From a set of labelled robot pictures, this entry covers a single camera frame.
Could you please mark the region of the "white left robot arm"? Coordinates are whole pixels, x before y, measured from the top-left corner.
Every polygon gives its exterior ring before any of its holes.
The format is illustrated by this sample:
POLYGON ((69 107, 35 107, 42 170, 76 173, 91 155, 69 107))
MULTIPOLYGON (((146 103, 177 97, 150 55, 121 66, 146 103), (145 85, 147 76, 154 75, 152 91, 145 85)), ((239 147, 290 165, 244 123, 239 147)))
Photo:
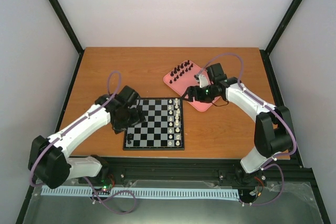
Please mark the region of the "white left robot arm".
POLYGON ((51 189, 61 186, 65 181, 91 177, 97 183, 104 183, 109 177, 107 162, 91 155, 72 158, 71 153, 98 129, 111 124, 115 134, 144 122, 141 109, 135 107, 139 94, 129 86, 118 94, 102 95, 89 110, 63 130, 49 137, 37 136, 30 149, 28 169, 30 184, 36 187, 34 180, 41 180, 51 189))

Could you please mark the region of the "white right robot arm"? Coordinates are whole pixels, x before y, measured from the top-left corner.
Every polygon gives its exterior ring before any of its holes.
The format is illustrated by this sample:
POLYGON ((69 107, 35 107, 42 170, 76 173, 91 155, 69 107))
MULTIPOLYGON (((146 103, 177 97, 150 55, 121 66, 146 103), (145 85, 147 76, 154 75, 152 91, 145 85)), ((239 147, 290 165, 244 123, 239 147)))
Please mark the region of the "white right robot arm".
POLYGON ((196 74, 194 78, 198 84, 188 87, 182 99, 211 103, 221 97, 238 106, 255 122, 254 148, 240 161, 246 174, 265 169, 267 164, 282 156, 285 151, 293 154, 297 150, 291 114, 287 107, 262 100, 246 88, 240 77, 228 78, 219 63, 204 70, 206 75, 196 74))

